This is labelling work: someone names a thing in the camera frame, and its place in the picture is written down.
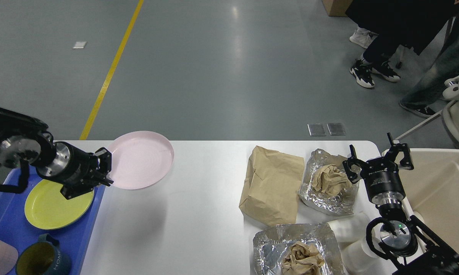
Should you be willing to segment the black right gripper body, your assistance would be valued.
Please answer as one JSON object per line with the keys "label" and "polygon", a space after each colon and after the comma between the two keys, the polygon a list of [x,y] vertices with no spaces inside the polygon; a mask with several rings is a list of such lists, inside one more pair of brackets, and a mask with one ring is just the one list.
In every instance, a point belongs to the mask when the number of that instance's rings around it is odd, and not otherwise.
{"label": "black right gripper body", "polygon": [[368,160],[362,168],[362,179],[369,201],[378,207],[398,204],[406,197],[395,161],[386,158]]}

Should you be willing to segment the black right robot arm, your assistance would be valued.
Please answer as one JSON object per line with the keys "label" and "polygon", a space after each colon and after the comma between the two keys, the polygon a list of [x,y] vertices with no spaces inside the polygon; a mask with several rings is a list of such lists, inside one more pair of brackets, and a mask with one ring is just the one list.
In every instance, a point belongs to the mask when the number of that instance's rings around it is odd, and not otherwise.
{"label": "black right robot arm", "polygon": [[390,149],[385,155],[360,160],[351,155],[343,161],[348,180],[364,180],[369,202],[380,213],[366,227],[365,240],[371,252],[396,267],[396,275],[459,275],[459,254],[415,215],[402,207],[406,193],[400,170],[413,170],[407,143],[395,142],[387,133]]}

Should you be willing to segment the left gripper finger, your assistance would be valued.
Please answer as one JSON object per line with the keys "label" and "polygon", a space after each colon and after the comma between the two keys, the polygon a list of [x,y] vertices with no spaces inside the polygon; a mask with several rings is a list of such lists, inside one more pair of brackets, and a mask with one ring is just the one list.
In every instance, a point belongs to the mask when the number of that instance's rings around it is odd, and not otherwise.
{"label": "left gripper finger", "polygon": [[111,186],[114,183],[108,176],[93,179],[81,179],[78,183],[64,184],[61,188],[61,194],[67,200],[76,198],[94,190],[96,186]]}
{"label": "left gripper finger", "polygon": [[112,153],[107,148],[99,148],[94,156],[97,157],[96,173],[100,175],[103,180],[110,180],[108,177],[112,170]]}

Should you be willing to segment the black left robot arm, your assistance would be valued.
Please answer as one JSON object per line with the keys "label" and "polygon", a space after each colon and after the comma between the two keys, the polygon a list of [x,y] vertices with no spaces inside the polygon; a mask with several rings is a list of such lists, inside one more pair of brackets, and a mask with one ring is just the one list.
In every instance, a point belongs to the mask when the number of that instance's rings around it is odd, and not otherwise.
{"label": "black left robot arm", "polygon": [[114,182],[109,177],[112,153],[106,148],[88,153],[70,143],[55,142],[43,121],[1,107],[0,167],[20,169],[17,184],[0,184],[0,192],[15,194],[26,190],[29,167],[35,167],[41,178],[60,183],[66,199]]}

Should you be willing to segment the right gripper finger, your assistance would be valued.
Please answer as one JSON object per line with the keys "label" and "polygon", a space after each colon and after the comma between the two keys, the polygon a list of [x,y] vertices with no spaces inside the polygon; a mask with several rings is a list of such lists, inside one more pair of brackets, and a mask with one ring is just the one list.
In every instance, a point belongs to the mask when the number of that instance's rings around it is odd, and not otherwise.
{"label": "right gripper finger", "polygon": [[386,152],[385,158],[387,160],[392,161],[393,163],[396,162],[396,158],[400,152],[402,152],[403,157],[399,160],[399,169],[402,170],[413,170],[414,164],[411,158],[411,150],[407,143],[399,143],[395,142],[392,138],[391,133],[387,133],[388,140],[390,141],[390,149]]}
{"label": "right gripper finger", "polygon": [[351,156],[343,161],[343,167],[347,179],[350,183],[355,184],[360,180],[365,183],[367,181],[368,163],[357,158],[357,154],[353,145],[350,145]]}

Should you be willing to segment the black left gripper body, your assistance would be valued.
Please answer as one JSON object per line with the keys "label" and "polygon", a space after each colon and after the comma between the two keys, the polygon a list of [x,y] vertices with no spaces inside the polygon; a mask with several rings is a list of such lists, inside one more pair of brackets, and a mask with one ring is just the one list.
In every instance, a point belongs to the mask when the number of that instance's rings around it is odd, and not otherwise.
{"label": "black left gripper body", "polygon": [[39,176],[63,184],[67,190],[100,184],[99,179],[96,178],[99,168],[96,155],[66,142],[54,142],[53,146],[56,152],[52,162],[45,167],[36,167]]}

